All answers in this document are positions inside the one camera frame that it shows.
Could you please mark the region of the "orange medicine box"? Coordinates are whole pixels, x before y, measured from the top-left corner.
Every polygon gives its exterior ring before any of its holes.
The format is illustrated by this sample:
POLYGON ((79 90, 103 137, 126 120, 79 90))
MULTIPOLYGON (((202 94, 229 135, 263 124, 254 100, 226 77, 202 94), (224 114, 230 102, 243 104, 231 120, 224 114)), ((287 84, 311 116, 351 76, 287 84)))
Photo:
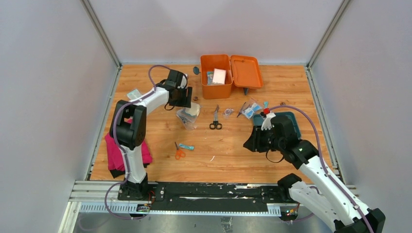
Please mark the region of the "orange medicine box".
POLYGON ((257 58, 244 55, 213 54, 200 57, 202 95, 204 99, 226 99, 234 86, 243 89, 261 89, 262 74, 257 58), (225 71, 223 84, 208 84, 208 73, 225 71))

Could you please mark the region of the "bag with white gauze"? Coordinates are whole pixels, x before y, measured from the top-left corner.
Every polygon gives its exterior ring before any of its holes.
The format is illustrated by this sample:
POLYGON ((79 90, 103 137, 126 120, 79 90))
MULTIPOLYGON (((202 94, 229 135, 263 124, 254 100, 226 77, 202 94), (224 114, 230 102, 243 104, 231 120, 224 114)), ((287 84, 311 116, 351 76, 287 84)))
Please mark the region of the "bag with white gauze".
POLYGON ((201 112, 201 105, 192 102, 190 108, 182 108, 176 112, 176 116, 181 121, 186 130, 195 130, 197 128, 196 120, 201 112))

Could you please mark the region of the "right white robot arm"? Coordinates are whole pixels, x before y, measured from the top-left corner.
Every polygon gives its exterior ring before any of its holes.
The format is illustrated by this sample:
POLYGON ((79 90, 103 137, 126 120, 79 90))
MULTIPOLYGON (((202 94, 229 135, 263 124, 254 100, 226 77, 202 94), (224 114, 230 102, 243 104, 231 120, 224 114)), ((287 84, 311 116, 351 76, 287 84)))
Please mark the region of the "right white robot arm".
POLYGON ((381 233, 386 220, 379 209, 371 209, 357 198, 332 172, 320 152, 298 136, 296 124, 285 115, 255 115, 251 136, 243 144, 252 152, 278 151, 283 160, 305 174, 317 187, 314 191, 291 173, 277 184, 282 202, 306 206, 334 233, 381 233))

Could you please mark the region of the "clear bag blue items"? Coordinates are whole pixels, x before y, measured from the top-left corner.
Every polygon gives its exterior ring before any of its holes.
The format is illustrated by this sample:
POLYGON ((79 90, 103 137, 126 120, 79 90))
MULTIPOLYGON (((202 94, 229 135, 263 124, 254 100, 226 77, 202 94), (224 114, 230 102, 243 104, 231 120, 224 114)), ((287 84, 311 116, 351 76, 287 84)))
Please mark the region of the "clear bag blue items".
POLYGON ((250 98, 240 110, 240 113, 244 115, 247 119, 251 119, 256 112, 262 110, 264 105, 257 100, 250 98))

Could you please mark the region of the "blue cotton swab bag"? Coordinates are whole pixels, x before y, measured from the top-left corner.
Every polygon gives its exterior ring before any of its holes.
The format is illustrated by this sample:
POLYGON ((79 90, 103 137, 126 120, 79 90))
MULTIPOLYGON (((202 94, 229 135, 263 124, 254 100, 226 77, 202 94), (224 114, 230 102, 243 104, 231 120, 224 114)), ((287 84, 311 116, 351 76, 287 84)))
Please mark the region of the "blue cotton swab bag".
POLYGON ((207 75, 207 85, 212 85, 214 72, 208 71, 206 75, 207 75))

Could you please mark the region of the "white gauze pack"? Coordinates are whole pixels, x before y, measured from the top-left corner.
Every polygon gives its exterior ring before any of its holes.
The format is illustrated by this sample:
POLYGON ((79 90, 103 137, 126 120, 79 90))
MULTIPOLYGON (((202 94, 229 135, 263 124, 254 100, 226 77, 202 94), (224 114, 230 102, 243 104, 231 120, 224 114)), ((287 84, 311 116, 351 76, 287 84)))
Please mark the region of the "white gauze pack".
POLYGON ((225 84, 226 79, 226 70, 215 68, 212 75, 212 84, 213 85, 223 85, 225 84))

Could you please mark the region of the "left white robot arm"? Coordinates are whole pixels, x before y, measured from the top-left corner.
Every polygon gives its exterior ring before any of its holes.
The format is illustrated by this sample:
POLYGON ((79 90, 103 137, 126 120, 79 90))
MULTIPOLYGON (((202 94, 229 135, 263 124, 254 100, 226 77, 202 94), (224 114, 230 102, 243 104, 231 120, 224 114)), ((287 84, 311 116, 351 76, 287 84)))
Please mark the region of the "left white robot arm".
POLYGON ((142 159, 142 144, 146 136, 147 116, 160 106, 191 107, 192 87, 188 77, 169 69, 166 79, 153 83, 152 89, 141 97, 116 104, 110 136, 121 151, 125 178, 120 192, 134 200, 144 200, 149 194, 148 175, 142 159))

